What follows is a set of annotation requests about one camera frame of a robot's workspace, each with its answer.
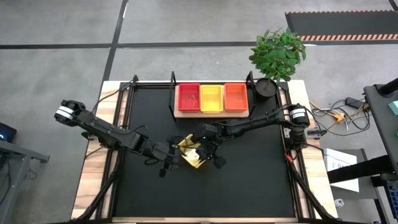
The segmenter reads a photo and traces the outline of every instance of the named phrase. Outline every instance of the gray concrete floor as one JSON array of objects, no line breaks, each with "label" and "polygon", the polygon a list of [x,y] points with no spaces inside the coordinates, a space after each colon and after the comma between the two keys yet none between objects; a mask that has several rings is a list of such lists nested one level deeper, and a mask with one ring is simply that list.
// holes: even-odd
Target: gray concrete floor
[{"label": "gray concrete floor", "polygon": [[[0,44],[110,43],[121,0],[0,1]],[[286,27],[285,11],[391,9],[388,0],[161,0],[128,4],[119,42],[249,41],[266,29]],[[347,96],[362,98],[366,85],[396,78],[398,45],[308,47],[295,79],[320,106]],[[253,70],[249,47],[118,49],[110,80],[236,80]],[[91,108],[98,97],[108,49],[0,50],[0,121],[18,129],[18,145],[51,154],[32,164],[39,177],[25,183],[13,223],[69,219],[87,142],[78,128],[58,124],[62,99]],[[333,120],[325,118],[325,124]],[[365,148],[368,157],[386,152],[372,121],[354,136],[327,134],[322,146]],[[336,127],[336,132],[344,132]],[[377,220],[373,202],[349,201],[338,210],[345,220]]]}]

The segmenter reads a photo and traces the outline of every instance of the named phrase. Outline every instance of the green leaves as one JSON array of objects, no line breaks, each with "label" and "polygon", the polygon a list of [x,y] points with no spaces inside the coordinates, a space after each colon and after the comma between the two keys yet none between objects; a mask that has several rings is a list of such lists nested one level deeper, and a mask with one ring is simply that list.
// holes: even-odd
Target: green leaves
[{"label": "green leaves", "polygon": [[257,36],[256,47],[249,60],[266,78],[290,81],[295,74],[295,66],[305,60],[305,46],[296,34],[287,28],[285,31],[269,32]]}]

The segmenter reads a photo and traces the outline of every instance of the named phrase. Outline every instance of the black pot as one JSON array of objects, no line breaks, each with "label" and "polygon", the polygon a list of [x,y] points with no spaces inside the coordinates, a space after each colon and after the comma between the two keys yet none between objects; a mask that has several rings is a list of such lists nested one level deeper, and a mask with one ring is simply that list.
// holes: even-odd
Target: black pot
[{"label": "black pot", "polygon": [[266,100],[275,96],[278,85],[269,78],[260,78],[256,82],[256,94],[258,98]]}]

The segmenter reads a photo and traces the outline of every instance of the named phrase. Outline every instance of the wooden table frame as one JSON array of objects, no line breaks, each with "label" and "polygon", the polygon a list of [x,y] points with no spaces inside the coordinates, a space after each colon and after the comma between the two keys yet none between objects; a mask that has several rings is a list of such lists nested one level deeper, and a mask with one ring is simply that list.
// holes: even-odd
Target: wooden table frame
[{"label": "wooden table frame", "polygon": [[[167,82],[170,81],[138,81],[138,83],[159,83],[159,82]],[[226,81],[178,81],[179,83],[201,83],[201,82],[226,82]],[[241,81],[228,81],[244,83],[244,80]],[[120,84],[123,83],[121,81],[107,81],[103,83],[103,87],[101,90],[100,98],[103,98],[115,91],[117,91],[120,87]],[[305,89],[303,80],[292,80],[288,82],[289,87],[289,97],[285,95],[285,91],[280,89],[280,96],[282,104],[286,104],[289,100],[291,103],[296,104],[300,103],[301,105],[310,108],[308,102],[307,91]],[[123,97],[119,96],[119,93],[103,100],[98,105],[98,109],[96,112],[97,117],[113,123],[115,110],[116,110],[116,102],[121,98],[120,112],[119,112],[119,121],[118,124],[121,124],[124,119],[124,112],[126,109],[126,99],[127,94],[123,94]],[[315,123],[311,115],[309,115],[311,125],[309,128],[314,128]],[[308,139],[308,143],[320,146],[318,140]],[[90,141],[88,143],[86,153],[90,153],[100,145],[97,140]],[[101,182],[104,174],[105,160],[108,152],[107,149],[100,149],[98,152],[92,154],[88,157],[83,164],[80,182],[78,185],[78,190],[75,198],[75,203],[72,210],[71,218],[79,217],[89,206],[89,204],[93,201],[96,194],[99,192],[101,187]],[[112,152],[112,160],[111,167],[114,166],[114,162],[116,160],[116,155],[118,152]],[[314,193],[319,202],[324,206],[324,208],[333,215],[337,217],[337,211],[335,208],[333,195],[331,193],[331,188],[328,180],[328,176],[326,173],[325,164],[323,161],[322,152],[314,147],[307,147],[302,150],[302,157],[304,161],[305,171],[307,173],[307,179],[310,186],[311,191]],[[295,160],[295,166],[299,170],[300,164],[298,160]],[[298,194],[300,196],[300,204],[302,208],[303,217],[308,218],[309,212],[307,207],[307,199],[298,186]],[[111,188],[106,193],[103,203],[103,212],[102,217],[105,218],[110,204],[111,198]],[[297,218],[173,218],[173,217],[113,217],[113,222],[296,222]]]}]

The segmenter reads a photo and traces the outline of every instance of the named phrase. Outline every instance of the potted plant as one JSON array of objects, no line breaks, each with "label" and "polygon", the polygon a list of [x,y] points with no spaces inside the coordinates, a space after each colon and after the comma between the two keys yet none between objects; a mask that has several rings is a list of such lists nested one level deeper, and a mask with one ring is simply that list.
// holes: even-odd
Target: potted plant
[{"label": "potted plant", "polygon": [[257,44],[251,49],[253,54],[249,60],[265,75],[256,82],[256,92],[263,98],[270,98],[276,94],[280,79],[290,81],[295,73],[296,64],[305,60],[305,46],[295,33],[289,28],[264,36],[257,36]]}]

